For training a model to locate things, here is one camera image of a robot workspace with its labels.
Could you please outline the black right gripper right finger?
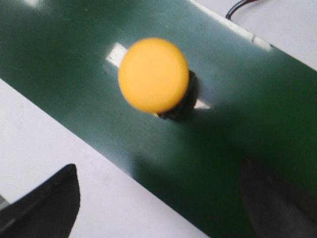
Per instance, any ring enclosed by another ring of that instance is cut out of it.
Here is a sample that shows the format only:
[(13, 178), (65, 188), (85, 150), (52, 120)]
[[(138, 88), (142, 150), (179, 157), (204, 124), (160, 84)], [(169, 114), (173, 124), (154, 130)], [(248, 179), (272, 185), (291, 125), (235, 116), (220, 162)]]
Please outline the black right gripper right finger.
[(317, 198), (261, 162), (241, 164), (241, 196), (258, 238), (315, 238)]

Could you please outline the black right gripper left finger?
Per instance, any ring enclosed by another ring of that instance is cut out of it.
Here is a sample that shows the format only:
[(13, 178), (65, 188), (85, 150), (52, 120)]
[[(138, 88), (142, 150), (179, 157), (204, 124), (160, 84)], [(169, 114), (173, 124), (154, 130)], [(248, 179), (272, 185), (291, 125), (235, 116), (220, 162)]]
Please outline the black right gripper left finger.
[(80, 208), (77, 169), (68, 164), (37, 188), (1, 209), (2, 238), (67, 238)]

